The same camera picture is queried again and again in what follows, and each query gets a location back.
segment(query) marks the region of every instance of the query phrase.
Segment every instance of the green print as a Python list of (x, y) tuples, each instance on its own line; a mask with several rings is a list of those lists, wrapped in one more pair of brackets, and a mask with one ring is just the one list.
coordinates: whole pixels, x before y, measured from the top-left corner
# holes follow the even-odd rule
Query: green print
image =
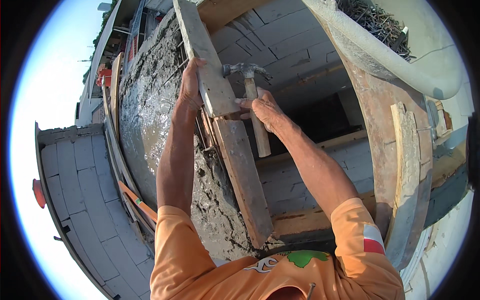
[(288, 261), (294, 263), (299, 268), (306, 266), (313, 257), (326, 262), (330, 258), (330, 254), (321, 251), (299, 250), (287, 255)]

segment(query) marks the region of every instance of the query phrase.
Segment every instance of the orange object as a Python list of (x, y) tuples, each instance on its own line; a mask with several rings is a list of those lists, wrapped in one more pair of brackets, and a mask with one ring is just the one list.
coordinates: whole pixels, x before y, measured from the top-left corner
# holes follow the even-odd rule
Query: orange object
[(111, 69), (102, 69), (97, 72), (98, 78), (96, 80), (96, 85), (102, 86), (102, 77), (105, 76), (105, 86), (111, 86), (112, 84), (112, 70)]
[(128, 198), (133, 201), (144, 213), (147, 214), (152, 220), (155, 221), (157, 219), (157, 213), (153, 211), (148, 205), (146, 205), (143, 201), (140, 201), (140, 199), (135, 195), (130, 189), (120, 180), (118, 181), (120, 189), (127, 194)]
[(38, 205), (41, 208), (45, 208), (45, 204), (47, 204), (47, 202), (45, 201), (45, 196), (43, 195), (42, 184), (40, 180), (33, 179), (32, 190)]

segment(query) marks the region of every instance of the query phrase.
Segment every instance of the sky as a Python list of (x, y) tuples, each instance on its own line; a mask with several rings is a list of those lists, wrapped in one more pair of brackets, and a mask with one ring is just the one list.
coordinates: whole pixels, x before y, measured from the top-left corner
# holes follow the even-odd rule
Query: sky
[(74, 125), (83, 74), (100, 31), (101, 2), (64, 0), (38, 34), (17, 81), (11, 124), (10, 167), (13, 192), (25, 237), (47, 279), (62, 299), (106, 299), (72, 259), (48, 211), (36, 203), (32, 179), (39, 179), (35, 121), (41, 130)]

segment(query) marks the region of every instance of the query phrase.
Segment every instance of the wooden handle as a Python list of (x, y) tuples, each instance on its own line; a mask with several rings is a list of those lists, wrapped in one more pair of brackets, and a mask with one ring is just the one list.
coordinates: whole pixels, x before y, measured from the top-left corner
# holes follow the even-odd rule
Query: wooden handle
[[(258, 97), (257, 87), (253, 78), (245, 78), (245, 91), (248, 99), (256, 99)], [(253, 112), (253, 109), (250, 109), (250, 117), (252, 119), (253, 131), (255, 132), (255, 140), (257, 141), (258, 156), (269, 156), (272, 152), (270, 151), (267, 130), (265, 130), (264, 124)]]

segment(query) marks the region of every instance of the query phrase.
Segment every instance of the claw hammer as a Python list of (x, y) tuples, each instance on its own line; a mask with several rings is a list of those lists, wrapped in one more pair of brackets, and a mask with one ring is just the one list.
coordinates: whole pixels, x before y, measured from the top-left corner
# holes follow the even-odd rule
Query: claw hammer
[[(247, 92), (248, 99), (258, 98), (257, 87), (253, 78), (255, 73), (259, 73), (267, 80), (272, 79), (272, 76), (262, 67), (254, 63), (238, 63), (236, 65), (223, 65), (222, 66), (222, 75), (226, 77), (232, 73), (240, 73), (245, 78), (245, 91)], [(252, 119), (253, 131), (255, 132), (255, 140), (257, 141), (257, 149), (259, 157), (269, 156), (272, 152), (270, 151), (270, 143), (268, 141), (267, 130), (265, 130), (264, 124), (255, 116), (255, 113), (250, 109), (250, 117)]]

